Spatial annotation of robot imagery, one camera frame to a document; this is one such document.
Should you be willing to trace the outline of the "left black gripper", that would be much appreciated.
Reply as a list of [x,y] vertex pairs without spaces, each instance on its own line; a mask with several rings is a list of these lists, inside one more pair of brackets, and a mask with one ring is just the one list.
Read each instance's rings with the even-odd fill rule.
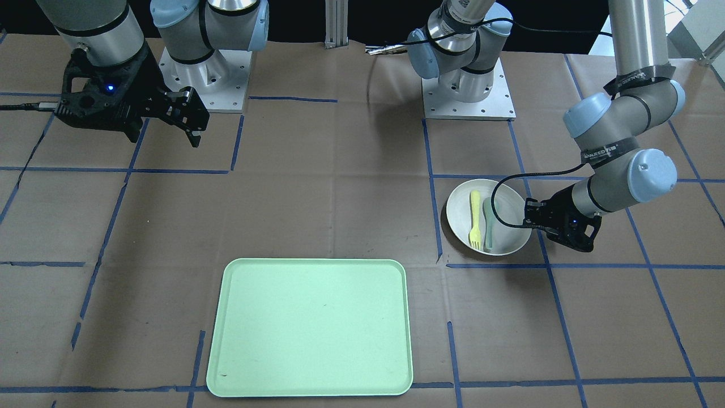
[[602,217],[586,216],[575,207],[572,197],[573,186],[562,189],[546,201],[526,199],[524,227],[539,229],[553,242],[578,252],[590,253],[600,230]]

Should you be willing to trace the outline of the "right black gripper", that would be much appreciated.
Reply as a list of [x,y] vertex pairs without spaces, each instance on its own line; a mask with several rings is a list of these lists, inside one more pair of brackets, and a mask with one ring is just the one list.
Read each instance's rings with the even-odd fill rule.
[[201,142],[210,114],[195,88],[170,91],[152,49],[143,41],[126,62],[109,67],[91,64],[89,47],[78,44],[65,67],[61,101],[55,116],[68,126],[123,132],[137,142],[143,118],[165,116],[165,123],[186,134],[192,147]]

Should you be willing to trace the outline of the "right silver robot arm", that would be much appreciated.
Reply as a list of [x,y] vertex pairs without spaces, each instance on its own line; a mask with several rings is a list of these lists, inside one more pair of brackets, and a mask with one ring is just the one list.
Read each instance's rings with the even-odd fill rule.
[[152,1],[173,76],[165,79],[127,1],[39,1],[71,49],[54,115],[68,126],[118,131],[135,143],[143,119],[176,126],[198,147],[210,96],[236,84],[223,56],[265,48],[267,1]]

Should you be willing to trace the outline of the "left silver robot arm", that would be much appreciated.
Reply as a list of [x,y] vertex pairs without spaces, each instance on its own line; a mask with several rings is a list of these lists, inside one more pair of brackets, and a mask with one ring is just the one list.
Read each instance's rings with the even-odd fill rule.
[[[664,7],[658,1],[610,1],[616,77],[604,90],[569,108],[562,119],[580,150],[580,165],[593,175],[551,198],[529,197],[518,220],[500,217],[498,188],[479,199],[473,223],[487,219],[509,229],[541,230],[553,242],[591,252],[602,217],[673,189],[677,170],[658,149],[642,149],[640,134],[678,114],[686,96],[673,79]],[[494,1],[443,1],[422,28],[402,43],[421,78],[451,86],[454,100],[478,103],[487,97],[494,66],[516,21]]]

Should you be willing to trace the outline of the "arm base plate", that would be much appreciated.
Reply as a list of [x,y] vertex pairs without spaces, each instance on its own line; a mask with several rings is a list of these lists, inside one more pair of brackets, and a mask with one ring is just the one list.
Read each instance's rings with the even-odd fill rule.
[[174,61],[164,49],[160,70],[173,91],[191,86],[210,113],[243,113],[254,52],[217,50],[210,59],[195,65]]
[[517,117],[500,59],[484,74],[460,69],[421,81],[425,118],[512,121]]

